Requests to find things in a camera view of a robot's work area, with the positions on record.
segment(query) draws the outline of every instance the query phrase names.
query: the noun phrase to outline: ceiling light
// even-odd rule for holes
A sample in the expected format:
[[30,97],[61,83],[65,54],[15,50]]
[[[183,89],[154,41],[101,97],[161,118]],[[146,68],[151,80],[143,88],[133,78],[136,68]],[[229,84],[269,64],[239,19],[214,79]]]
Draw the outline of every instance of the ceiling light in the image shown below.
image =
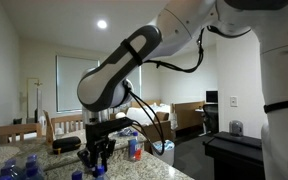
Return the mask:
[[106,29],[107,23],[106,23],[106,21],[104,21],[104,20],[99,20],[99,21],[97,22],[97,26],[98,26],[99,28],[101,28],[101,29]]

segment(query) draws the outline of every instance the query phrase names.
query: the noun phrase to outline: wooden chair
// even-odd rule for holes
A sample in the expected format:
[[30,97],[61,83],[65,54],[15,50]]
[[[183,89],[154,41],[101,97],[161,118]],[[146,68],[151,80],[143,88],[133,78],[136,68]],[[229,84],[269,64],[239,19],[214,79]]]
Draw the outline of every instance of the wooden chair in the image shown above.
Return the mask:
[[54,133],[56,127],[62,128],[64,134],[84,129],[82,114],[52,118],[51,123]]
[[15,124],[9,126],[0,126],[0,144],[16,142],[16,136],[19,134],[20,141],[24,141],[24,134],[36,132],[36,137],[42,137],[42,127],[40,123]]

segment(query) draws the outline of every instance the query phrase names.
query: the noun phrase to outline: window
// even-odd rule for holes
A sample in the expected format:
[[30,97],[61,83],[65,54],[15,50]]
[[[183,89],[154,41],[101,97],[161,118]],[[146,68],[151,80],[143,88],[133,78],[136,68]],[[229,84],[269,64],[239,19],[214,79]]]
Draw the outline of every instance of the window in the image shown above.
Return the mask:
[[57,112],[81,110],[77,86],[82,73],[98,67],[98,60],[56,56],[56,109]]

